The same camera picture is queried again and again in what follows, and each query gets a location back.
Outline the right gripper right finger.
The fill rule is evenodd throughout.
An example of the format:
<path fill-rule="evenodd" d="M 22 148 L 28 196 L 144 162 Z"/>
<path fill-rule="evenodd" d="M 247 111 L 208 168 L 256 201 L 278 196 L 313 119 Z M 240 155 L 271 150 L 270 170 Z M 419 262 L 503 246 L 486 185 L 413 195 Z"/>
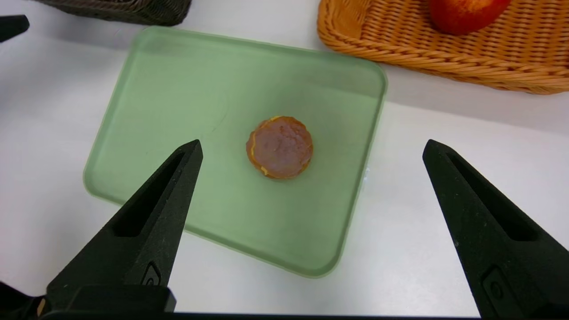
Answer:
<path fill-rule="evenodd" d="M 567 318 L 567 249 L 453 148 L 422 159 L 482 318 Z"/>

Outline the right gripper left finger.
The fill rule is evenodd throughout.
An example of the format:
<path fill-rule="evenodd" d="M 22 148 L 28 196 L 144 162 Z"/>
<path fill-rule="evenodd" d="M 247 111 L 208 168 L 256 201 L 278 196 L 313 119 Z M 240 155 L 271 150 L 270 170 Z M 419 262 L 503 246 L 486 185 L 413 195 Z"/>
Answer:
<path fill-rule="evenodd" d="M 199 140 L 179 146 L 47 286 L 54 311 L 164 310 L 203 160 Z"/>

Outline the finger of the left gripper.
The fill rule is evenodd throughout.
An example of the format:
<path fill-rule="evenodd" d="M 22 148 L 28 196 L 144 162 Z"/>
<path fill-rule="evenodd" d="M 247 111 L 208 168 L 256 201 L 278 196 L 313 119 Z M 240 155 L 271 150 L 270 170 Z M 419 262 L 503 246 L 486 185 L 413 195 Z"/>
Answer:
<path fill-rule="evenodd" d="M 0 42 L 6 42 L 30 28 L 30 22 L 25 15 L 0 17 Z"/>

